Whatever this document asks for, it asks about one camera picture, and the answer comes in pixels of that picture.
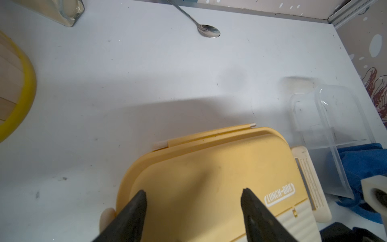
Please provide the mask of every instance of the white table surface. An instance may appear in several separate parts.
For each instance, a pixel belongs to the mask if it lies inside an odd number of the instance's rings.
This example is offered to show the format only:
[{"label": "white table surface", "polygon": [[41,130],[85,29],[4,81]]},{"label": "white table surface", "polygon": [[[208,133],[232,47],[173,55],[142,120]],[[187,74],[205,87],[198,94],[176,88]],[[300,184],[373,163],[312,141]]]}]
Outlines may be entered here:
[{"label": "white table surface", "polygon": [[[209,39],[171,5],[84,3],[71,28],[0,3],[0,30],[38,80],[28,116],[0,144],[0,241],[91,241],[124,173],[155,141],[255,122],[301,144],[289,98],[321,83],[349,87],[387,147],[332,25],[184,7],[221,31]],[[331,223],[386,239],[381,225],[330,207]]]}]

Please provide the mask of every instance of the yellow bowl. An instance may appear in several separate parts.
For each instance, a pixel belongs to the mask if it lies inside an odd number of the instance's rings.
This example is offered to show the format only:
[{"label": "yellow bowl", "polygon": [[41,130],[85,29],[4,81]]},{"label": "yellow bowl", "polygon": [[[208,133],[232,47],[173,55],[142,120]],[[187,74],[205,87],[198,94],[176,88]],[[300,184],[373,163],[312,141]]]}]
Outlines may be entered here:
[{"label": "yellow bowl", "polygon": [[36,93],[36,76],[26,54],[0,31],[0,142],[24,120]]}]

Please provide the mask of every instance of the spoon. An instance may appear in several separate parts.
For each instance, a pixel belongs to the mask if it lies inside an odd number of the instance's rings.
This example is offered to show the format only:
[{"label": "spoon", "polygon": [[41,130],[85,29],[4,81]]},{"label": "spoon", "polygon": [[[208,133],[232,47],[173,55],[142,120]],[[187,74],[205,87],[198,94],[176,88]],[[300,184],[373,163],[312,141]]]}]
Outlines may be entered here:
[{"label": "spoon", "polygon": [[183,9],[181,9],[178,5],[176,5],[175,3],[173,3],[172,1],[170,0],[166,0],[167,2],[169,2],[170,4],[172,4],[173,6],[175,6],[178,10],[180,10],[183,14],[185,14],[187,17],[189,17],[197,26],[197,30],[199,31],[199,33],[205,37],[209,37],[209,38],[216,38],[216,37],[219,37],[220,35],[220,31],[215,28],[215,27],[212,27],[210,25],[205,25],[205,24],[199,24],[198,22],[195,21],[195,19],[193,17],[191,17],[188,13],[186,13]]}]

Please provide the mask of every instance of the blue cloth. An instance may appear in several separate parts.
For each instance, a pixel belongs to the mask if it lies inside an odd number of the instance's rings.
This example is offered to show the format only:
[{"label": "blue cloth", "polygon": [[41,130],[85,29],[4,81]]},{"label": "blue cloth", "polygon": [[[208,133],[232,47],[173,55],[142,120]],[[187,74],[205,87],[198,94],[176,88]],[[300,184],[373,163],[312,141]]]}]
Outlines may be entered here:
[{"label": "blue cloth", "polygon": [[337,149],[345,174],[352,188],[354,199],[339,197],[340,206],[347,207],[356,214],[382,224],[382,218],[363,198],[361,180],[387,173],[387,149],[379,143]]}]

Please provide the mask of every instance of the spoon bowl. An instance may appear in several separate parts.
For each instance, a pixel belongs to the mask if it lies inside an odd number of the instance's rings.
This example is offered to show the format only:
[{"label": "spoon bowl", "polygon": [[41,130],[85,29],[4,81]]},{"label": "spoon bowl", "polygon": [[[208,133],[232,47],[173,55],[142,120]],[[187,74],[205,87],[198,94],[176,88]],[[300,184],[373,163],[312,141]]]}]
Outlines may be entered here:
[{"label": "spoon bowl", "polygon": [[200,24],[197,26],[197,30],[201,35],[209,38],[216,38],[220,35],[220,31],[210,25]]}]

